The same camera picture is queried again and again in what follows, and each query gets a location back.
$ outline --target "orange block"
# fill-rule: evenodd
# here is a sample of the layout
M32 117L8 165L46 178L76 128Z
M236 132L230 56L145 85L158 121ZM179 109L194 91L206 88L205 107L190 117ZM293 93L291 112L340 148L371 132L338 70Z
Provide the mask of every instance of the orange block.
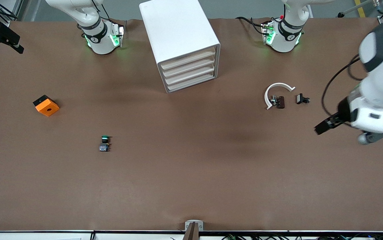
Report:
M38 100L34 101L33 104L39 113L47 117L59 110L59 106L46 95L43 95Z

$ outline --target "yellow floor tape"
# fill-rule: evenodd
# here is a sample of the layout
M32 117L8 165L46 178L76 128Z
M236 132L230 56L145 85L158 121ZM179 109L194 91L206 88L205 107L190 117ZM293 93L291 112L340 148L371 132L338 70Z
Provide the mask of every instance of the yellow floor tape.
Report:
M361 4L361 0L355 0L355 4L359 5ZM365 12L363 8L358 8L359 17L365 18Z

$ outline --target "brown table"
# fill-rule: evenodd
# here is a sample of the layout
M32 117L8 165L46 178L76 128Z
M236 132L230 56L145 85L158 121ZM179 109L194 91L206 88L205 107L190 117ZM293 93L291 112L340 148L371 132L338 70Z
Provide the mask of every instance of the brown table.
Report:
M383 230L383 140L341 126L317 136L328 80L376 20L310 19L290 53L239 20L211 20L219 77L166 94L142 21L98 56L76 23L13 22L24 54L0 44L0 230ZM353 71L363 76L361 66ZM271 83L286 108L266 110ZM356 82L342 73L331 111ZM294 96L310 97L309 105ZM61 109L32 104L43 94ZM97 150L102 135L112 151Z

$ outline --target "white rectangular container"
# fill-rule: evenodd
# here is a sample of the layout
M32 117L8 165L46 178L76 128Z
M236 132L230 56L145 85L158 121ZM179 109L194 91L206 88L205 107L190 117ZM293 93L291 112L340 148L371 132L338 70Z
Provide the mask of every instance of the white rectangular container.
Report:
M198 0L139 5L167 93L217 77L220 42Z

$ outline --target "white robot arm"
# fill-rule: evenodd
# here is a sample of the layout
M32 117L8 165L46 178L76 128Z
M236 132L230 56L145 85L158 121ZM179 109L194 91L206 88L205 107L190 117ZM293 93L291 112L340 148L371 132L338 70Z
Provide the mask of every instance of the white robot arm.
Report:
M338 105L338 112L315 127L318 134L350 122L364 134L359 142L368 144L383 137L383 23L375 27L359 47L367 77Z
M46 0L46 2L59 9L74 20L85 33L88 46L97 54L111 53L121 46L123 39L123 26L102 20L94 3L100 5L103 0Z
M285 5L283 19L274 19L263 28L264 42L280 53L291 51L301 36L301 30L309 18L309 4L324 4L335 0L281 0Z

